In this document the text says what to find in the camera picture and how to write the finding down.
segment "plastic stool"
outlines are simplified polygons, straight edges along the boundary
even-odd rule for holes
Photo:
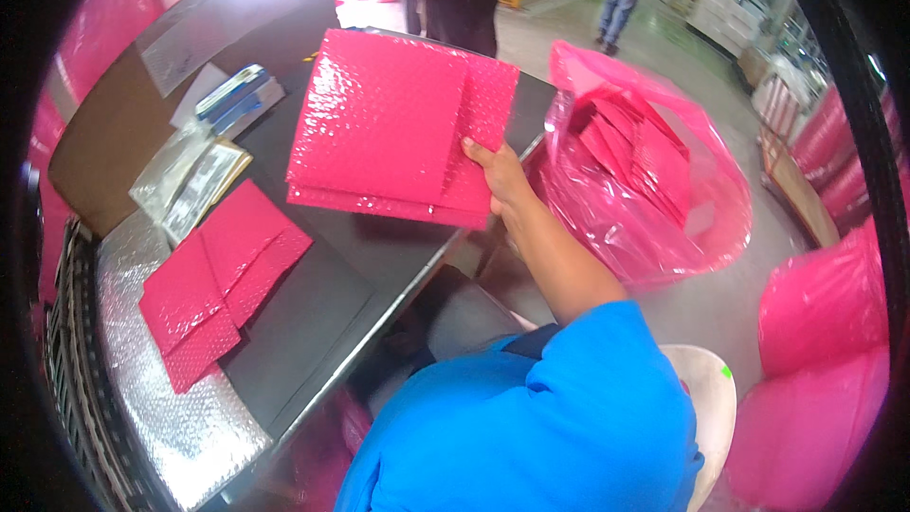
[[[689,345],[661,346],[695,408],[695,442],[704,466],[695,479],[688,512],[695,512],[711,494],[730,452],[736,424],[736,384],[730,368],[710,350]]]

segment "hand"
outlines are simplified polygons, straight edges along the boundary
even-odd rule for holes
[[[502,215],[504,212],[514,212],[526,202],[537,199],[524,175],[518,155],[507,142],[503,142],[500,149],[493,153],[470,137],[465,137],[461,140],[461,148],[468,158],[483,166],[483,174],[493,192],[490,199],[490,210],[493,213]]]

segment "silver bubble wrap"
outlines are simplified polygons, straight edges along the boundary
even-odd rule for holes
[[[98,250],[99,335],[124,415],[179,510],[205,504],[272,444],[218,372],[177,395],[139,312],[142,283],[170,249],[142,211]]]

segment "brown cardboard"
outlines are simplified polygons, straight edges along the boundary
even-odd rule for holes
[[[176,16],[191,16],[187,4],[194,1],[198,0],[177,3]],[[175,15],[168,14],[160,19],[162,25],[173,24]],[[160,35],[162,28],[156,25],[158,21],[143,32],[146,39]],[[211,61],[228,74],[259,63],[281,81],[319,49],[328,27],[338,27],[334,0],[300,0],[290,13],[250,31]],[[129,188],[174,132],[168,120],[195,76],[162,99],[137,45],[131,44],[69,121],[51,158],[48,178],[97,235],[104,237],[137,209]]]

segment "clear plastic bag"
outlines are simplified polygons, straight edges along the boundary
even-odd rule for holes
[[[214,140],[208,125],[188,121],[158,149],[129,189],[129,197],[152,221],[164,222],[190,170]]]
[[[560,90],[545,122],[547,157],[535,191],[576,239],[631,290],[651,290],[732,263],[749,243],[749,186],[711,118],[666,78],[553,43],[551,81]],[[688,149],[689,210],[683,227],[611,176],[569,133],[577,97],[609,85],[644,99]]]

